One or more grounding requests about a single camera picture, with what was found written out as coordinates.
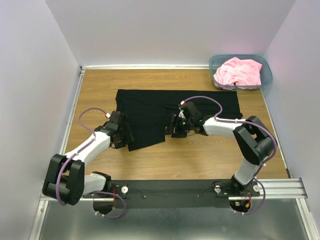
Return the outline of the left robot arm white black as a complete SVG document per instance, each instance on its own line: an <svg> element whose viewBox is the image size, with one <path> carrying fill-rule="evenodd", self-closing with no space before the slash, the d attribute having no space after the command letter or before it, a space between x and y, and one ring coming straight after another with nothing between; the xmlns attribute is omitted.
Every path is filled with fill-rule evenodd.
<svg viewBox="0 0 320 240"><path fill-rule="evenodd" d="M50 159L44 179L42 194L57 200L61 205L74 206L87 194L107 197L112 190L112 178L94 171L85 174L86 167L110 147L120 149L133 142L126 114L113 111L105 113L107 121L91 129L90 137L65 154L55 154Z"/></svg>

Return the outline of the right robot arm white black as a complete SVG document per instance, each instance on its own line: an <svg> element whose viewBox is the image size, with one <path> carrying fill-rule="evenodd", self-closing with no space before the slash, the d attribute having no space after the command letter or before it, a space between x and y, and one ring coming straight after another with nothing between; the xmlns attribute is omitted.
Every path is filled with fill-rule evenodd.
<svg viewBox="0 0 320 240"><path fill-rule="evenodd" d="M243 195L263 164L277 150L275 137L258 117L226 119L217 115L202 115L193 102L182 101L178 113L172 115L165 134L173 138L185 138L190 131L203 136L234 138L242 153L242 163L231 179L214 183L213 188L217 194L224 192L232 196Z"/></svg>

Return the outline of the black t shirt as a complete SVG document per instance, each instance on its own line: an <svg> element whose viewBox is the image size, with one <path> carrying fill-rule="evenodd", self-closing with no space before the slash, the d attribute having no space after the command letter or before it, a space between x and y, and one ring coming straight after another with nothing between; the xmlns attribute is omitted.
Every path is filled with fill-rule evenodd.
<svg viewBox="0 0 320 240"><path fill-rule="evenodd" d="M165 128L170 125L173 115L179 113L180 102L194 96L206 96L219 102L221 118L243 117L235 91L119 89L115 98L116 110L127 116L133 136L128 150L131 152L164 142Z"/></svg>

